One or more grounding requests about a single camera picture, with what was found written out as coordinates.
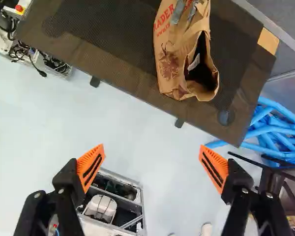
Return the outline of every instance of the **paper bag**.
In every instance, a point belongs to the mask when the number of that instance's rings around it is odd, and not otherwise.
[[[153,29],[160,92],[210,101],[219,73],[210,55],[210,0],[162,0]]]

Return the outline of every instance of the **black stand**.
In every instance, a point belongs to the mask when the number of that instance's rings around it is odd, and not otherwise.
[[[93,86],[94,88],[98,88],[98,86],[100,84],[100,79],[98,79],[95,76],[93,76],[92,79],[90,80],[90,83],[89,84],[91,86]]]

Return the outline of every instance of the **black metal frame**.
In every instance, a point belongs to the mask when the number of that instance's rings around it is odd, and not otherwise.
[[[295,164],[279,160],[273,157],[262,155],[262,158],[279,163],[279,168],[273,168],[256,161],[250,160],[233,152],[228,154],[235,156],[248,163],[261,167],[262,175],[260,184],[258,187],[258,194],[249,191],[249,194],[254,195],[251,201],[250,210],[255,216],[258,227],[261,230],[259,235],[261,236],[289,236],[293,235],[286,219],[286,215],[278,195],[282,187],[285,188],[289,198],[291,199],[295,207],[295,196],[292,193],[290,187],[285,182],[288,178],[295,181],[293,171],[295,171]]]

